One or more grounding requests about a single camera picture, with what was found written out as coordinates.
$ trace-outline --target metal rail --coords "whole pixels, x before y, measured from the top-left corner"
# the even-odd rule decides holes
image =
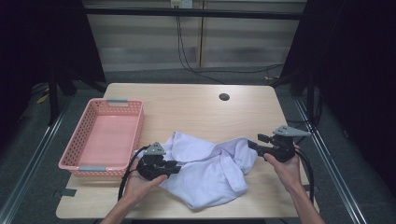
[[[303,120],[308,120],[308,116],[306,115],[307,111],[303,101],[301,99],[297,99],[295,100],[295,104],[297,105],[297,108]],[[364,215],[361,209],[359,208],[358,203],[356,202],[344,178],[342,177],[340,171],[338,170],[337,165],[332,159],[332,154],[330,153],[329,149],[327,149],[318,130],[316,128],[313,128],[313,126],[309,122],[306,123],[306,127],[308,128],[308,130],[313,130],[311,135],[312,140],[314,141],[315,146],[318,149],[318,153],[320,157],[323,159],[326,169],[329,172],[330,177],[332,178],[332,182],[337,188],[338,193],[340,194],[341,199],[343,200],[343,203],[346,207],[346,210],[348,211],[350,217],[352,218],[352,221],[356,224],[361,224],[361,223],[366,224],[367,221],[364,218]]]
[[[305,18],[325,18],[324,15],[307,15],[300,12],[268,12],[243,10],[214,10],[189,8],[159,7],[32,7],[37,13],[84,13],[95,15],[129,15],[129,16],[179,16],[179,17],[211,17],[297,21]]]
[[[12,190],[11,194],[8,196],[6,202],[1,208],[0,210],[1,224],[11,223],[15,214],[17,213],[17,210],[23,200],[23,197],[26,194],[27,190],[29,189],[35,177],[35,173],[37,172],[42,160],[44,159],[44,156],[46,155],[46,152],[50,146],[53,137],[58,132],[59,126],[61,125],[62,120],[64,118],[64,112],[66,111],[67,107],[69,107],[70,102],[71,102],[71,97],[67,99],[64,109],[61,111],[59,117],[46,130],[43,138],[41,139],[40,143],[38,144],[38,147],[35,150],[35,154],[33,155],[32,159],[30,159],[25,170],[23,171],[23,174],[18,180],[16,187],[14,188],[14,190]]]

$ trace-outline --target table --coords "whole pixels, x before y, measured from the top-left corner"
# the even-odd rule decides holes
[[[228,101],[219,96],[226,93]],[[123,97],[144,102],[145,120],[139,147],[166,141],[174,131],[219,143],[236,137],[257,142],[257,134],[272,135],[286,124],[271,87],[192,84],[113,83],[105,98]],[[307,184],[301,169],[303,184]],[[297,217],[289,194],[273,167],[258,158],[246,175],[249,185],[241,197],[215,207],[191,211],[167,191],[155,188],[127,217],[158,218],[264,218]],[[59,218],[102,218],[117,202],[120,177],[77,177],[71,175],[56,211]]]

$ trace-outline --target forearm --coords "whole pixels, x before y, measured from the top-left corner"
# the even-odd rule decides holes
[[[102,220],[101,224],[121,223],[129,211],[134,207],[134,203],[128,202],[121,198],[113,209]]]
[[[290,196],[296,207],[297,214],[303,224],[320,224],[324,223],[315,206],[309,200],[303,186],[296,185],[289,190]]]

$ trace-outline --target black cable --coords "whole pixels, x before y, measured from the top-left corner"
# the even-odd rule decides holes
[[[271,83],[270,86],[273,87],[273,88],[275,89],[275,88],[277,88],[277,87],[279,87],[279,86],[282,86],[282,85],[285,85],[285,84],[287,84],[287,83],[290,83],[290,82],[292,82],[292,80],[293,80],[295,77],[299,76],[301,72],[302,72],[301,70],[292,71],[292,72],[291,72],[290,74],[288,74],[287,76],[282,76],[282,77],[281,77],[280,79],[278,79],[276,82]]]
[[[311,163],[308,157],[303,153],[300,149],[294,149],[294,152],[300,157],[300,159],[304,162],[306,169],[308,170],[308,181],[309,181],[309,199],[311,203],[314,203],[314,194],[315,194],[315,180],[314,180],[314,171],[312,169]]]
[[[301,143],[304,139],[305,139],[305,136],[302,137],[302,138],[300,138],[300,139],[295,143],[295,145],[300,145],[300,143]]]
[[[140,153],[141,151],[146,150],[148,147],[142,147],[142,148],[140,148],[140,149],[137,150],[136,153],[132,156],[131,161],[129,162],[128,167],[126,168],[125,174],[124,174],[124,176],[122,177],[122,180],[121,180],[121,183],[120,183],[119,198],[118,198],[118,200],[120,200],[120,199],[122,198],[123,190],[124,190],[124,188],[125,188],[125,184],[126,184],[126,181],[128,180],[129,174],[130,174],[132,171],[135,171],[135,169],[131,171],[131,167],[132,167],[132,164],[134,163],[134,160],[136,159],[136,157],[139,155],[139,153]]]
[[[286,119],[286,122],[290,122],[290,123],[305,123],[305,122],[308,122],[308,121],[309,120],[307,120],[307,119],[304,119],[304,120]]]
[[[321,91],[319,91],[319,99],[318,99],[318,104],[317,104],[317,115],[315,117],[315,123],[313,124],[315,128],[319,124],[322,112],[323,112],[323,95],[321,94]]]
[[[185,52],[185,50],[184,50],[183,37],[182,37],[182,34],[181,34],[180,17],[177,17],[177,51],[178,51],[178,58],[179,58],[180,63],[181,63],[181,65],[183,66],[184,69],[186,69],[186,70],[189,71],[189,72],[194,73],[194,74],[197,75],[197,76],[206,77],[206,78],[212,79],[212,80],[214,80],[214,81],[216,81],[216,82],[218,82],[218,83],[221,83],[221,84],[225,84],[225,83],[222,82],[222,81],[220,81],[220,80],[218,80],[218,79],[215,79],[215,78],[213,78],[213,77],[204,76],[204,75],[202,75],[202,73],[239,73],[239,74],[253,74],[253,73],[265,72],[265,73],[267,74],[267,76],[269,77],[268,71],[270,71],[270,70],[272,70],[272,69],[275,69],[275,68],[277,68],[277,67],[279,67],[279,66],[284,65],[283,63],[271,64],[271,65],[268,65],[267,67],[265,67],[265,69],[256,70],[256,71],[229,71],[229,70],[195,71],[194,69],[191,68],[191,66],[190,66],[190,64],[189,64],[189,61],[187,60],[186,52]],[[183,54],[184,61],[185,61],[185,64],[186,64],[187,66],[183,63],[183,60],[182,60],[182,58],[181,58],[181,54]]]
[[[200,74],[200,73],[198,73],[198,72],[195,72],[195,71],[190,67],[189,61],[187,60],[186,52],[185,52],[185,50],[184,50],[183,38],[182,38],[182,35],[181,35],[181,27],[180,27],[180,17],[176,17],[176,20],[177,20],[177,51],[178,51],[178,58],[179,58],[179,60],[180,60],[181,65],[184,67],[184,69],[186,69],[186,70],[189,71],[189,72],[194,73],[194,74],[197,75],[197,76],[206,77],[206,78],[209,78],[209,79],[211,79],[211,80],[214,80],[214,81],[216,81],[216,82],[218,82],[218,83],[220,83],[220,84],[225,84],[224,82],[222,82],[222,81],[220,81],[220,80],[217,80],[217,79],[215,79],[215,78],[213,78],[213,77],[207,77],[207,76],[204,76],[204,75],[202,75],[202,74]],[[183,61],[181,60],[180,44],[181,44],[181,50],[182,50],[183,55],[184,55],[184,60],[185,60],[186,65],[187,65],[188,67],[186,67],[186,65],[185,65],[185,64],[183,63]]]

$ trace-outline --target basket handle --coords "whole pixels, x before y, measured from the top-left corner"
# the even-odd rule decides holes
[[[79,166],[79,171],[86,171],[86,172],[105,172],[105,166]]]
[[[109,103],[128,103],[127,98],[120,98],[120,97],[108,98],[107,101]]]

